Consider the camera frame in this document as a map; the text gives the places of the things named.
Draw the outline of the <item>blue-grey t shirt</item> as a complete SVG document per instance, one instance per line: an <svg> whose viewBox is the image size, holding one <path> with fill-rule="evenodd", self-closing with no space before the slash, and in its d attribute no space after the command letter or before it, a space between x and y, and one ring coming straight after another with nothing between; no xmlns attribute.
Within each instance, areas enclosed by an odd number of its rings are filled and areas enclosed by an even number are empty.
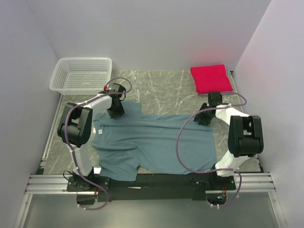
<svg viewBox="0 0 304 228"><path fill-rule="evenodd" d="M138 167L155 173L188 174L210 169L217 161L210 127L190 121L189 115L143 115L140 103L125 102L123 116L112 119L100 113L92 147L96 149L101 176L135 181Z"/></svg>

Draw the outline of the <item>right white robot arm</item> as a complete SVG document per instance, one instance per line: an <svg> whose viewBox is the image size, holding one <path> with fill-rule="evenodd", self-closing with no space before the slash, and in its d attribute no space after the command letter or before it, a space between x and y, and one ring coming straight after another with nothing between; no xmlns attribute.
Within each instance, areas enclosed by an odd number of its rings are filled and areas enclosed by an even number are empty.
<svg viewBox="0 0 304 228"><path fill-rule="evenodd" d="M224 103L220 92L208 94L208 102L203 103L200 110L204 111L194 117L200 125L210 125L212 119L217 118L229 126L228 151L218 161L214 168L217 173L209 177L209 186L215 190L225 184L225 177L233 175L233 171L264 149L264 139L261 118L257 115L248 115Z"/></svg>

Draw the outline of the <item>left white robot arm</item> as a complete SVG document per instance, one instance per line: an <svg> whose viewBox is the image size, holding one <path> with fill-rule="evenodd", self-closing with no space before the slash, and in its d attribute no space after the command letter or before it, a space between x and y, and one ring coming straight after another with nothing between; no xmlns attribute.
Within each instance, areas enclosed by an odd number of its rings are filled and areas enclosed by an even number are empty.
<svg viewBox="0 0 304 228"><path fill-rule="evenodd" d="M95 185L94 168L88 154L92 122L97 114L104 111L114 119L124 115L121 97L126 93L124 86L114 83L110 88L104 87L93 98L78 104L69 102L64 108L57 134L70 151L74 166L73 181L85 191Z"/></svg>

